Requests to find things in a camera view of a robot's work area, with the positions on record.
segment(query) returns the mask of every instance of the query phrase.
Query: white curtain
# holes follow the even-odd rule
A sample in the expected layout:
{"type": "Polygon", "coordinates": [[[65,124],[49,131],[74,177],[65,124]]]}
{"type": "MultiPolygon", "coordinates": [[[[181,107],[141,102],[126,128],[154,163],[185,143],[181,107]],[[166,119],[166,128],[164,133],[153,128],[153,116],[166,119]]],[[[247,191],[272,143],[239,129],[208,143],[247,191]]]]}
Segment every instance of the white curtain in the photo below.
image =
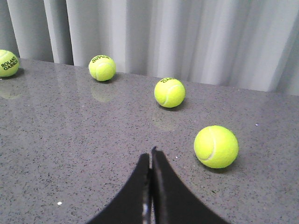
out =
{"type": "Polygon", "coordinates": [[[0,49],[299,95],[299,0],[0,0],[0,49]]]}

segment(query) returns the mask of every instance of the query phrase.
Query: printed logo on tennis ball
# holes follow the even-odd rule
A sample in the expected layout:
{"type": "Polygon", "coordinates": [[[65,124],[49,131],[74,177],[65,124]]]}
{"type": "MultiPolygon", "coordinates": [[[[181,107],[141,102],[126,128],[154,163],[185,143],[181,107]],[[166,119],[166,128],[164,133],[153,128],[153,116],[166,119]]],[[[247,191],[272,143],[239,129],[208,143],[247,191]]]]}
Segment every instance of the printed logo on tennis ball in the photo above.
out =
{"type": "Polygon", "coordinates": [[[238,155],[238,140],[225,127],[208,126],[197,134],[194,140],[194,151],[204,165],[211,168],[225,168],[238,155]]]}
{"type": "Polygon", "coordinates": [[[19,69],[19,61],[12,52],[0,49],[0,77],[14,75],[19,69]]]}
{"type": "Polygon", "coordinates": [[[111,79],[116,72],[116,65],[112,58],[106,55],[95,56],[88,65],[89,73],[98,81],[111,79]]]}
{"type": "Polygon", "coordinates": [[[184,85],[175,78],[163,78],[155,86],[155,99],[163,107],[176,107],[184,98],[184,85]]]}

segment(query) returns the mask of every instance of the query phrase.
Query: gray countertop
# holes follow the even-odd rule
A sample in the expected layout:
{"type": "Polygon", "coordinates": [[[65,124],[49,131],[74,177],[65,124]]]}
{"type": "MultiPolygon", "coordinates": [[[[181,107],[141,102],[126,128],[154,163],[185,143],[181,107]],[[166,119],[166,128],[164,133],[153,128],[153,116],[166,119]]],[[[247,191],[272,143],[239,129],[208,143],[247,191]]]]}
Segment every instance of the gray countertop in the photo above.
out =
{"type": "Polygon", "coordinates": [[[191,192],[234,224],[299,223],[299,97],[183,82],[165,109],[159,78],[21,59],[0,80],[0,223],[83,224],[119,192],[140,154],[164,151],[191,192]],[[202,165],[196,134],[221,125],[239,141],[225,169],[202,165]]]}

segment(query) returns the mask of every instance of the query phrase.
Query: speckled granite surface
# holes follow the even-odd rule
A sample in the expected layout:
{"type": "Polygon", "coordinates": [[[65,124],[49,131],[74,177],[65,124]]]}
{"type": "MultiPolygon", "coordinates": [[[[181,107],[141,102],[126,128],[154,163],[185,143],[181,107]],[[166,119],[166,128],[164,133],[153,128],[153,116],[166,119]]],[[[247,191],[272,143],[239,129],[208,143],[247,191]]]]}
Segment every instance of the speckled granite surface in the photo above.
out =
{"type": "Polygon", "coordinates": [[[158,80],[118,73],[99,83],[87,68],[21,60],[0,80],[0,223],[85,223],[153,146],[231,223],[299,223],[299,97],[183,82],[183,104],[164,109],[158,80]],[[239,140],[226,169],[193,152],[209,125],[239,140]]]}

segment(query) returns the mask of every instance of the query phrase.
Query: yellow tennis ball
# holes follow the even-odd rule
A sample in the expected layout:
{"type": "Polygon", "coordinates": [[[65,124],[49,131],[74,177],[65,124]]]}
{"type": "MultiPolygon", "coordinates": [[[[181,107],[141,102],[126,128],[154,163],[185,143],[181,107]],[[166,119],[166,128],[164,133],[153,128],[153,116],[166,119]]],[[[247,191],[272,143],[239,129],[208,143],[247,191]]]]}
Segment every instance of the yellow tennis ball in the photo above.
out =
{"type": "Polygon", "coordinates": [[[238,155],[238,140],[230,130],[224,127],[208,126],[197,134],[194,151],[204,165],[211,168],[225,168],[238,155]]]}
{"type": "Polygon", "coordinates": [[[155,86],[155,98],[161,106],[172,108],[183,102],[185,88],[175,78],[163,78],[155,86]]]}
{"type": "Polygon", "coordinates": [[[111,79],[116,72],[116,65],[112,58],[106,55],[94,57],[88,66],[89,73],[98,81],[107,81],[111,79]]]}
{"type": "Polygon", "coordinates": [[[0,50],[0,77],[9,77],[14,75],[20,63],[12,52],[8,50],[0,50]]]}

